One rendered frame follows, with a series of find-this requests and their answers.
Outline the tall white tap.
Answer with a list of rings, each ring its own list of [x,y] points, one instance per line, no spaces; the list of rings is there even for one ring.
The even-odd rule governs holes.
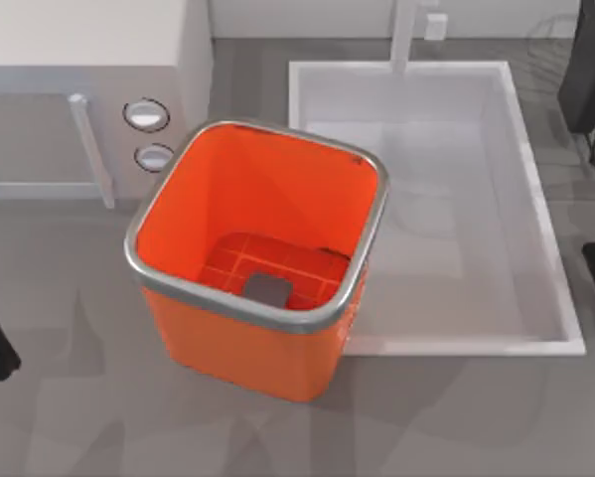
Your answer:
[[[393,0],[392,6],[389,65],[394,75],[402,76],[409,58],[417,2],[416,0]]]

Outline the microwave oven door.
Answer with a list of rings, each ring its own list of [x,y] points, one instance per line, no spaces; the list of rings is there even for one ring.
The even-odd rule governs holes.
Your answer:
[[[0,200],[102,201],[69,96],[0,93]]]

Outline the small white microwave knob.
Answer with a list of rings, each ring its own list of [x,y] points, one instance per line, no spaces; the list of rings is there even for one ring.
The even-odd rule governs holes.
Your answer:
[[[166,145],[152,143],[139,147],[134,152],[134,162],[148,173],[159,173],[169,163],[174,151]]]

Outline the white sink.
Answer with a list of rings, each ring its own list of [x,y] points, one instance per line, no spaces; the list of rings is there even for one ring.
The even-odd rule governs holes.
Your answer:
[[[389,175],[348,355],[585,354],[507,63],[293,62],[288,117]]]

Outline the pale microwave oven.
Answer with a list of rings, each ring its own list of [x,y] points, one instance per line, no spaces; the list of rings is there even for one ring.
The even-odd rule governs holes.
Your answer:
[[[174,152],[209,114],[214,55],[208,0],[0,0],[0,93],[82,93],[115,204],[157,175],[134,162],[152,143]],[[164,104],[168,126],[130,127],[123,106]]]

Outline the large white microwave knob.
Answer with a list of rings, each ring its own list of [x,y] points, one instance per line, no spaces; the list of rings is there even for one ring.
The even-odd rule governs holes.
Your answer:
[[[141,98],[123,106],[122,116],[132,128],[145,133],[165,129],[170,122],[167,107],[156,99]]]

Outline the orange bin with metal rim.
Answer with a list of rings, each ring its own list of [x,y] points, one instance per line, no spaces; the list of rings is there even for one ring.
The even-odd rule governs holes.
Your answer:
[[[192,131],[124,239],[171,359],[278,398],[323,393],[388,192],[383,164],[338,140],[237,119]]]

